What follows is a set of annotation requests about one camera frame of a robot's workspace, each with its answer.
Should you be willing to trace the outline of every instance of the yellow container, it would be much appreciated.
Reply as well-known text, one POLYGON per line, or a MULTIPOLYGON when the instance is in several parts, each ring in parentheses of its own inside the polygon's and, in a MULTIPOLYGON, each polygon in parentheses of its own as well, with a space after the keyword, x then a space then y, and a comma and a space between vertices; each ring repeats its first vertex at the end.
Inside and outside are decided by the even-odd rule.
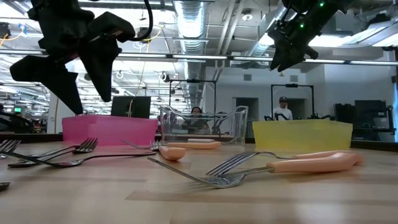
POLYGON ((320 152, 349 149, 353 125, 324 119, 256 121, 253 131, 257 148, 320 152))

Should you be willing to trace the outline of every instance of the cap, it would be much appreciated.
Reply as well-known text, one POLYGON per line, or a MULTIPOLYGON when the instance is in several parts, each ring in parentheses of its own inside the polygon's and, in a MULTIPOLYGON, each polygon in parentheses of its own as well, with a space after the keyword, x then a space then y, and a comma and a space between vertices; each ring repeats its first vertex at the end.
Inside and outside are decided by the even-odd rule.
POLYGON ((287 102, 287 97, 286 96, 280 97, 279 102, 287 102))

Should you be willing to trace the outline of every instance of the transparent bin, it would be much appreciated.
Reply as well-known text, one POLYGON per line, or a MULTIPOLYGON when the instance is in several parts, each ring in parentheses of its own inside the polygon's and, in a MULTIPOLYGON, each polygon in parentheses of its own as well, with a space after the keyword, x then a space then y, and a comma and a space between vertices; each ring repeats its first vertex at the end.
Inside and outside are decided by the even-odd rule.
POLYGON ((324 119, 256 121, 253 130, 260 148, 320 152, 349 149, 353 125, 324 119))
POLYGON ((223 144, 243 145, 248 121, 248 107, 239 106, 231 113, 182 113, 171 106, 160 107, 162 142, 188 139, 214 139, 223 144))

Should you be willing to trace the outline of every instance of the pink plastic bin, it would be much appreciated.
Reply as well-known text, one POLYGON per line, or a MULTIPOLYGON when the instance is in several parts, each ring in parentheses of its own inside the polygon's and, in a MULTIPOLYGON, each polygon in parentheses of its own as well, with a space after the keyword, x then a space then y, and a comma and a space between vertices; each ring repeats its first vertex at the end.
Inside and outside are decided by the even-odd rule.
POLYGON ((123 145, 127 140, 149 145, 155 138, 157 120, 106 115, 85 115, 62 119, 63 140, 80 144, 86 138, 98 138, 99 146, 123 145))

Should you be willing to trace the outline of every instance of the monitor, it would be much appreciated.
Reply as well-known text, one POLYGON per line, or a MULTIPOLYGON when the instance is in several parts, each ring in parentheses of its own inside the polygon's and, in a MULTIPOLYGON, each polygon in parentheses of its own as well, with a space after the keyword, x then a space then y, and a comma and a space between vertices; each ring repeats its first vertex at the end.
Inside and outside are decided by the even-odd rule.
POLYGON ((387 105, 385 100, 356 100, 355 111, 357 119, 386 118, 387 105))
POLYGON ((131 101, 131 116, 133 118, 149 118, 150 96, 114 96, 111 115, 128 116, 131 101))

